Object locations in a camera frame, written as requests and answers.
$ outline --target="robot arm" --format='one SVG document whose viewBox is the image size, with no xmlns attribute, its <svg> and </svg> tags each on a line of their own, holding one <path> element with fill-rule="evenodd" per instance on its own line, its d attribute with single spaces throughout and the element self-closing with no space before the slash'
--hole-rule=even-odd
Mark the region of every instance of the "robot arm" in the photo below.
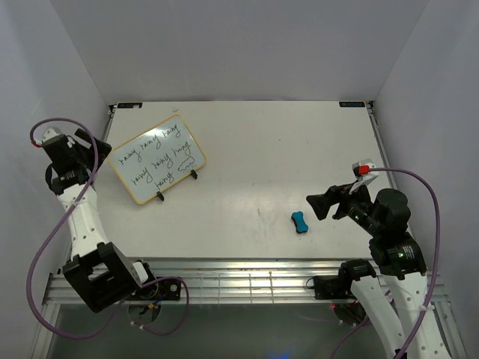
<svg viewBox="0 0 479 359">
<path fill-rule="evenodd" d="M 77 130 L 77 137 L 84 141 L 90 138 Z M 100 166 L 112 147 L 96 140 Z M 148 279 L 147 264 L 131 263 L 111 243 L 103 231 L 97 210 L 97 193 L 89 187 L 81 199 L 76 196 L 85 187 L 94 164 L 91 148 L 81 145 L 71 136 L 63 135 L 56 128 L 49 128 L 42 138 L 41 147 L 52 160 L 46 170 L 46 181 L 67 211 L 73 201 L 76 208 L 68 218 L 72 239 L 70 260 L 63 273 L 72 288 L 95 313 L 141 288 Z M 52 169 L 57 177 L 52 180 Z M 105 265 L 107 271 L 92 276 L 94 268 Z"/>
<path fill-rule="evenodd" d="M 374 274 L 369 274 L 372 276 L 368 277 L 368 274 L 361 274 L 361 271 L 350 270 L 354 274 L 353 280 L 345 281 L 341 279 L 344 271 L 340 269 L 335 280 L 340 282 L 339 286 L 343 290 L 352 292 L 360 300 L 390 358 L 403 346 L 404 334 L 411 333 L 421 311 L 426 311 L 425 317 L 408 348 L 407 357 L 450 358 L 433 312 L 430 308 L 423 307 L 427 291 L 427 267 L 421 249 L 407 232 L 407 222 L 411 215 L 407 198 L 400 191 L 386 188 L 379 191 L 372 203 L 366 185 L 376 175 L 368 171 L 361 172 L 363 165 L 374 167 L 370 162 L 354 164 L 353 171 L 358 179 L 356 182 L 334 185 L 325 194 L 307 196 L 306 200 L 320 221 L 326 218 L 331 206 L 339 204 L 333 219 L 348 216 L 372 235 L 369 242 L 371 256 L 394 297 L 400 326 L 397 316 L 394 314 L 393 318 L 391 310 L 384 305 L 385 299 L 379 299 L 380 291 L 373 289 L 377 284 Z M 359 268 L 354 262 L 346 262 L 343 266 Z"/>
</svg>

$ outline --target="whiteboard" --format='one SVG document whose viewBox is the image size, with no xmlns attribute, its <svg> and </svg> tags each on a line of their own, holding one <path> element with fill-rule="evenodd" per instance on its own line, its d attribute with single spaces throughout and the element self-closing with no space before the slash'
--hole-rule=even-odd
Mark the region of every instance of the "whiteboard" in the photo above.
<svg viewBox="0 0 479 359">
<path fill-rule="evenodd" d="M 204 166 L 207 159 L 192 133 L 176 114 L 116 147 L 108 157 L 137 204 L 172 187 Z"/>
</svg>

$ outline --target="purple cable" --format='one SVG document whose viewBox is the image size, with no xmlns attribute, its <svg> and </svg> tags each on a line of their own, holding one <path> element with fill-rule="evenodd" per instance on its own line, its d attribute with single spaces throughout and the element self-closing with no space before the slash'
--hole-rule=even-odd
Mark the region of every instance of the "purple cable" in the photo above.
<svg viewBox="0 0 479 359">
<path fill-rule="evenodd" d="M 384 296 L 387 296 L 391 290 L 387 290 L 386 293 L 384 293 Z M 371 320 L 366 316 L 361 323 L 359 323 L 354 329 L 352 329 L 348 334 L 344 336 L 343 339 L 341 339 L 338 344 L 336 344 L 335 348 L 332 349 L 331 356 L 329 357 L 330 359 L 335 359 L 336 354 L 338 353 L 339 348 L 348 340 L 355 332 L 357 332 L 359 329 L 365 327 L 366 325 L 373 324 L 371 323 Z"/>
<path fill-rule="evenodd" d="M 322 318 L 312 318 L 310 316 L 304 316 L 301 313 L 298 313 L 297 316 L 301 319 L 308 320 L 309 322 L 316 322 L 316 323 L 329 323 L 329 324 L 337 324 L 337 320 L 331 319 L 322 319 Z"/>
<path fill-rule="evenodd" d="M 49 331 L 51 331 L 52 333 L 54 334 L 57 334 L 61 337 L 65 337 L 67 339 L 72 339 L 72 340 L 86 340 L 86 339 L 90 339 L 90 338 L 93 338 L 95 337 L 96 335 L 100 334 L 102 331 L 105 330 L 105 328 L 110 324 L 110 322 L 113 320 L 113 318 L 115 317 L 115 315 L 118 313 L 119 309 L 121 308 L 121 305 L 125 302 L 125 299 L 122 299 L 116 309 L 113 311 L 113 313 L 110 315 L 110 317 L 106 320 L 105 324 L 102 325 L 99 329 L 97 329 L 95 332 L 93 333 L 90 333 L 90 334 L 71 334 L 71 333 L 67 333 L 65 331 L 62 331 L 61 329 L 59 328 L 56 328 L 54 327 L 53 325 L 51 325 L 50 323 L 48 323 L 41 315 L 40 311 L 37 309 L 37 307 L 35 306 L 35 302 L 34 302 L 34 299 L 33 299 L 33 294 L 32 294 L 32 290 L 31 290 L 31 282 L 33 280 L 33 273 L 34 273 L 34 270 L 35 270 L 35 266 L 37 265 L 38 263 L 38 260 L 40 259 L 40 256 L 42 255 L 42 253 L 45 251 L 45 248 L 46 246 L 52 241 L 53 237 L 55 236 L 55 234 L 58 232 L 58 230 L 61 228 L 61 226 L 63 226 L 63 224 L 67 221 L 68 217 L 71 215 L 71 213 L 73 212 L 73 210 L 75 209 L 76 205 L 78 204 L 78 202 L 80 201 L 80 199 L 83 197 L 83 194 L 85 194 L 85 192 L 88 190 L 88 187 L 90 187 L 91 183 L 94 181 L 94 178 L 95 178 L 95 174 L 97 173 L 97 170 L 98 170 L 98 149 L 97 149 L 97 143 L 95 141 L 95 137 L 93 136 L 93 134 L 90 132 L 90 130 L 85 127 L 83 124 L 81 124 L 80 122 L 78 121 L 75 121 L 75 120 L 71 120 L 69 118 L 60 118 L 60 117 L 57 117 L 57 118 L 49 118 L 49 119 L 46 119 L 46 120 L 42 120 L 40 121 L 39 123 L 36 123 L 30 130 L 30 141 L 32 142 L 32 144 L 36 147 L 39 147 L 39 145 L 37 144 L 37 142 L 35 141 L 34 139 L 34 132 L 35 130 L 43 125 L 44 123 L 49 123 L 49 122 L 68 122 L 68 123 L 73 123 L 74 125 L 77 125 L 81 128 L 84 129 L 85 132 L 87 132 L 88 136 L 90 137 L 91 139 L 91 143 L 92 143 L 92 146 L 93 146 L 93 150 L 94 150 L 94 165 L 93 165 L 93 170 L 91 171 L 91 174 L 90 174 L 90 178 L 88 178 L 88 181 L 85 183 L 85 187 L 80 191 L 80 193 L 78 194 L 78 196 L 76 196 L 76 200 L 72 203 L 72 205 L 70 206 L 70 208 L 65 212 L 65 214 L 61 217 L 60 221 L 57 223 L 57 225 L 53 228 L 52 232 L 46 237 L 45 239 L 45 242 L 43 242 L 43 244 L 40 246 L 40 249 L 37 251 L 37 253 L 35 254 L 33 260 L 31 261 L 31 265 L 30 265 L 30 268 L 28 269 L 28 274 L 27 274 L 27 284 L 26 284 L 26 289 L 27 289 L 27 302 L 28 302 L 28 306 L 30 307 L 31 309 L 31 312 L 33 313 L 33 315 L 35 316 L 35 318 L 37 318 L 38 322 L 43 326 L 45 327 L 46 329 L 48 329 Z M 146 288 L 147 286 L 150 286 L 150 285 L 153 285 L 153 284 L 156 284 L 162 280 L 165 280 L 165 279 L 176 279 L 176 280 L 179 280 L 183 286 L 185 287 L 185 291 L 186 291 L 186 309 L 185 309 L 185 313 L 183 314 L 183 318 L 180 320 L 180 322 L 178 323 L 178 325 L 176 327 L 174 327 L 172 330 L 170 330 L 169 332 L 167 332 L 166 334 L 161 334 L 161 333 L 156 333 L 155 331 L 153 330 L 150 330 L 149 328 L 145 328 L 146 330 L 148 331 L 151 331 L 152 333 L 154 334 L 158 334 L 158 335 L 162 335 L 162 336 L 165 336 L 165 335 L 169 335 L 169 334 L 172 334 L 174 333 L 182 324 L 183 322 L 185 321 L 185 318 L 186 318 L 186 314 L 188 313 L 188 304 L 189 304 L 189 292 L 188 292 L 188 287 L 186 286 L 185 282 L 181 279 L 181 278 L 178 278 L 178 277 L 163 277 L 163 278 L 160 278 L 160 279 L 156 279 L 156 280 L 152 280 L 151 282 L 149 283 L 146 283 L 145 285 L 142 286 L 142 288 Z"/>
<path fill-rule="evenodd" d="M 423 185 L 425 185 L 433 199 L 434 212 L 436 215 L 436 244 L 434 247 L 434 259 L 433 259 L 433 270 L 431 273 L 431 281 L 430 281 L 430 285 L 427 290 L 426 296 L 424 297 L 424 303 L 423 303 L 423 305 L 427 308 L 429 306 L 429 303 L 431 302 L 431 298 L 433 297 L 434 286 L 436 285 L 437 272 L 439 268 L 439 246 L 441 243 L 441 215 L 439 213 L 439 202 L 437 200 L 436 193 L 434 192 L 433 188 L 430 186 L 429 183 L 426 182 L 424 178 L 408 170 L 403 170 L 400 168 L 370 168 L 369 171 L 370 172 L 399 172 L 401 174 L 408 174 L 416 178 L 417 180 L 419 180 Z M 421 326 L 421 323 L 425 316 L 426 316 L 425 311 L 421 311 L 419 313 L 418 320 L 414 324 L 414 327 L 412 327 L 411 333 L 406 338 L 406 341 L 404 342 L 401 350 L 396 354 L 396 356 L 394 356 L 394 359 L 401 359 L 404 353 L 406 353 L 406 350 L 409 348 L 409 345 L 414 339 L 414 336 L 416 335 L 416 333 L 418 333 L 419 327 Z"/>
<path fill-rule="evenodd" d="M 138 321 L 132 321 L 132 323 L 134 325 L 137 325 L 140 329 L 144 330 L 144 331 L 148 331 L 152 334 L 155 334 L 155 335 L 158 335 L 159 337 L 166 337 L 168 335 L 171 335 L 173 334 L 175 331 L 177 331 L 178 329 L 180 329 L 181 325 L 185 322 L 185 319 L 186 317 L 188 316 L 188 309 L 189 309 L 189 290 L 188 290 L 188 286 L 186 285 L 185 281 L 183 279 L 181 279 L 180 277 L 161 277 L 161 278 L 157 278 L 155 280 L 152 280 L 151 282 L 148 282 L 146 284 L 143 285 L 142 288 L 146 288 L 147 286 L 152 286 L 154 284 L 157 284 L 158 282 L 161 282 L 163 280 L 168 280 L 168 279 L 173 279 L 173 280 L 178 280 L 182 283 L 183 287 L 185 288 L 185 292 L 186 292 L 186 306 L 185 306 L 185 310 L 183 312 L 183 316 L 181 317 L 180 321 L 178 322 L 178 324 L 176 324 L 172 329 L 170 329 L 169 331 L 165 331 L 165 332 L 160 332 L 160 331 L 155 331 L 154 329 L 150 328 L 150 327 L 147 327 L 146 325 L 143 325 L 142 323 L 138 322 Z"/>
</svg>

